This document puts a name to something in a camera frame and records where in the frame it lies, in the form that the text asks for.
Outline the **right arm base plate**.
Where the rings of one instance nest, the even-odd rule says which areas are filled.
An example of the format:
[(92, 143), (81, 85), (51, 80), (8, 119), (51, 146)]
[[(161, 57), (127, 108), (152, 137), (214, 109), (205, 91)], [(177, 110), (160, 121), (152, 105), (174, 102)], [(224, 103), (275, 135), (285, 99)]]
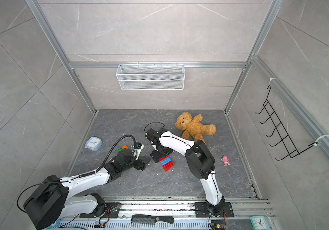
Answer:
[(197, 218), (205, 217), (227, 217), (233, 218), (234, 212), (230, 202), (221, 202), (213, 206), (207, 202), (196, 202), (194, 204), (195, 215)]

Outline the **brown teddy bear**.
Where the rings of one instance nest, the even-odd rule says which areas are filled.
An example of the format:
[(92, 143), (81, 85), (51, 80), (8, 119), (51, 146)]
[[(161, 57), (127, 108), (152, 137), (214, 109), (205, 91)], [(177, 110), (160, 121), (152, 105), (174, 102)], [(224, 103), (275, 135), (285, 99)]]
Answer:
[(213, 136), (216, 133), (216, 126), (203, 125), (201, 124), (202, 119), (202, 115), (193, 118), (188, 112), (181, 114), (175, 123), (175, 127), (183, 131), (181, 138), (188, 140), (189, 137), (192, 137), (194, 141), (205, 142), (203, 135)]

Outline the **blue lego brick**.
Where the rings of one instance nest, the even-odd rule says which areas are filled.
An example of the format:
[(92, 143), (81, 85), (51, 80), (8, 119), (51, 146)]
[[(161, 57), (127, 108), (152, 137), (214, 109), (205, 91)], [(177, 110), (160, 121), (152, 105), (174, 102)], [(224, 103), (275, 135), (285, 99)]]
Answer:
[(162, 164), (162, 166), (168, 164), (169, 162), (171, 162), (169, 157), (166, 157), (166, 158), (160, 160), (160, 163)]

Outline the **light blue alarm clock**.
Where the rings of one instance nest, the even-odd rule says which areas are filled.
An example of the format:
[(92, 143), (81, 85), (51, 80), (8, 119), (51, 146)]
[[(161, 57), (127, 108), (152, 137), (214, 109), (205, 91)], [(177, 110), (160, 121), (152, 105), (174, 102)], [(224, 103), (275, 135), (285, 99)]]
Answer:
[(85, 148), (91, 151), (97, 151), (102, 146), (102, 140), (98, 137), (91, 137), (85, 143)]

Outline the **teal square clock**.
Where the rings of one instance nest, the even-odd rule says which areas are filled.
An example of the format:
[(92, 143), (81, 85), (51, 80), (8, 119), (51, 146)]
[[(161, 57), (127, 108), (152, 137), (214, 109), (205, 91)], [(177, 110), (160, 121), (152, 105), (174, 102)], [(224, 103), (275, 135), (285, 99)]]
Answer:
[(269, 230), (269, 225), (263, 216), (252, 216), (250, 221), (253, 226), (253, 230)]

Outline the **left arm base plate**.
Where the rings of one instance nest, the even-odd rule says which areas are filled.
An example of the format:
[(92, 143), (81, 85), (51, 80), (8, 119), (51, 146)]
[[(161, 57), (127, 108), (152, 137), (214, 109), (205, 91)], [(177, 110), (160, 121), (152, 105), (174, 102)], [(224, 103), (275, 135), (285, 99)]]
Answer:
[(105, 203), (99, 204), (92, 213), (89, 214), (80, 214), (80, 218), (101, 218), (107, 217), (117, 218), (118, 213), (121, 207), (121, 203), (113, 202), (113, 203)]

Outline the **red small lego brick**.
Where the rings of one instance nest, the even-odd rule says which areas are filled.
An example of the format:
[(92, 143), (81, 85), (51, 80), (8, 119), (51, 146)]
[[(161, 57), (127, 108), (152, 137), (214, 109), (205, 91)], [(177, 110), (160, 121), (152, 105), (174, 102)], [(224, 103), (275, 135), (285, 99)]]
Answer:
[(162, 167), (167, 172), (174, 166), (173, 162), (168, 162), (167, 164), (164, 164)]

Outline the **pink small toy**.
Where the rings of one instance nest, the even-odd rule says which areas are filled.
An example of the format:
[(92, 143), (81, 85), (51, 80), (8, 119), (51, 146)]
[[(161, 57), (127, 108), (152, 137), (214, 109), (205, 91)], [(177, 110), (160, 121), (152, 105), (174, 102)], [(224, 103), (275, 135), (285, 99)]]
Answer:
[(224, 166), (229, 166), (230, 162), (226, 155), (222, 156), (221, 161), (223, 162)]

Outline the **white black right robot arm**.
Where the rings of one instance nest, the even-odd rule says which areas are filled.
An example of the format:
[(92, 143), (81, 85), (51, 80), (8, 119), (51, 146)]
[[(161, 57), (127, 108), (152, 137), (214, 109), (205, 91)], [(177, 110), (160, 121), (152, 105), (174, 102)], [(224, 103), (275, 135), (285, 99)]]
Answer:
[(225, 200), (216, 181), (215, 159), (203, 141), (186, 140), (164, 128), (159, 131), (149, 129), (145, 137), (154, 148), (151, 158), (156, 163), (174, 151), (185, 156), (191, 173), (201, 181), (208, 205), (214, 210), (223, 207)]

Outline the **black wall hook rack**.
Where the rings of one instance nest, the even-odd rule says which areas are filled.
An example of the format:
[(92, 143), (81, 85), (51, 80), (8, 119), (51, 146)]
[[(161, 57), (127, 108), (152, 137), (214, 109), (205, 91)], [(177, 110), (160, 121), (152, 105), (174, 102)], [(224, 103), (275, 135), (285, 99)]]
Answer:
[(287, 126), (282, 122), (281, 118), (278, 116), (276, 110), (273, 108), (272, 104), (269, 101), (269, 95), (271, 93), (271, 86), (267, 87), (267, 95), (262, 103), (262, 108), (259, 112), (255, 112), (255, 115), (262, 115), (266, 114), (267, 117), (264, 121), (259, 121), (259, 124), (268, 124), (271, 123), (273, 125), (273, 130), (270, 134), (266, 134), (267, 138), (272, 138), (274, 136), (278, 137), (278, 142), (275, 144), (269, 144), (270, 147), (277, 147), (282, 145), (286, 150), (287, 154), (280, 158), (275, 158), (276, 161), (283, 161), (286, 158), (293, 159), (302, 153), (310, 150), (313, 147), (319, 146), (319, 141), (312, 142), (311, 144), (307, 145), (304, 150), (299, 150), (294, 143), (291, 135), (287, 131)]

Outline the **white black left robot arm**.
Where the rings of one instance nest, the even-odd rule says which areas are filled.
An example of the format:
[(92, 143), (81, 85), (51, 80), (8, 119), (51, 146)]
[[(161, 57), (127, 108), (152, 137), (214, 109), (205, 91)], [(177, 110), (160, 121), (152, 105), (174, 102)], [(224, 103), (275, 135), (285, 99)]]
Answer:
[(108, 184), (131, 168), (144, 170), (150, 159), (139, 157), (143, 148), (144, 146), (138, 142), (134, 149), (125, 147), (102, 168), (81, 175), (47, 177), (23, 205), (35, 228), (43, 230), (56, 220), (72, 215), (82, 214), (88, 218), (103, 216), (108, 207), (98, 193), (85, 196), (78, 194)]

